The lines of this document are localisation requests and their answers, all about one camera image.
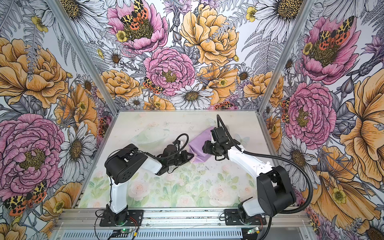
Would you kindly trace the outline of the pink wrapping paper sheet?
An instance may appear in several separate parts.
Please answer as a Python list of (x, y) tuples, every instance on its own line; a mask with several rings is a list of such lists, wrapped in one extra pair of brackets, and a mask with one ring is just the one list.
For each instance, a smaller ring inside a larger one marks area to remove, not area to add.
[(214, 127), (210, 127), (204, 130), (197, 137), (195, 137), (189, 142), (189, 153), (194, 155), (193, 158), (190, 160), (191, 163), (205, 163), (210, 158), (210, 155), (205, 154), (203, 152), (203, 147), (206, 141), (210, 142), (212, 140), (211, 130), (213, 129)]

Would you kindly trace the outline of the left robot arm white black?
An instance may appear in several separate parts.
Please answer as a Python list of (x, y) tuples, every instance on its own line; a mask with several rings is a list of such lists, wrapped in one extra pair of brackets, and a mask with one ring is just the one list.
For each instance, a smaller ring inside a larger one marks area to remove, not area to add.
[(110, 178), (110, 202), (106, 206), (101, 227), (138, 225), (138, 214), (129, 211), (127, 203), (127, 184), (139, 169), (161, 176), (170, 174), (171, 167), (179, 167), (194, 157), (179, 143), (168, 145), (162, 154), (154, 156), (145, 153), (134, 144), (111, 154), (105, 162), (106, 173)]

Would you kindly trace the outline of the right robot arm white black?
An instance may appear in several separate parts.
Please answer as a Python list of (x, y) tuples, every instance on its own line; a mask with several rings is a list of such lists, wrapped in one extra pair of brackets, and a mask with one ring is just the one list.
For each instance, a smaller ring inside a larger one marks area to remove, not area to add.
[(242, 223), (247, 224), (252, 217), (277, 214), (293, 214), (288, 207), (296, 202), (291, 179), (286, 170), (270, 162), (260, 160), (268, 155), (246, 151), (240, 143), (227, 135), (223, 127), (211, 130), (211, 140), (205, 141), (203, 152), (214, 156), (217, 161), (229, 160), (242, 167), (257, 184), (257, 196), (242, 201), (238, 206), (238, 215)]

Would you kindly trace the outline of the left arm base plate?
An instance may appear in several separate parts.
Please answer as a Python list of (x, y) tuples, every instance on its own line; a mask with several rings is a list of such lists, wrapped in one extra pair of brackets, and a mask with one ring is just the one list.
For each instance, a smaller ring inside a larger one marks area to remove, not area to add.
[(102, 214), (100, 227), (140, 227), (142, 225), (143, 210), (123, 210), (115, 214), (105, 210)]

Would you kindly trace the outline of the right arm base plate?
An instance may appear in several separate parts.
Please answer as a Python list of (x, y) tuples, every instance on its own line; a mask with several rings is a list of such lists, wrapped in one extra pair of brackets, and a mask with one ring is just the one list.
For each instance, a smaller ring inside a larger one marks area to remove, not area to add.
[(224, 221), (227, 226), (261, 226), (266, 225), (267, 220), (263, 215), (248, 216), (238, 209), (225, 209)]

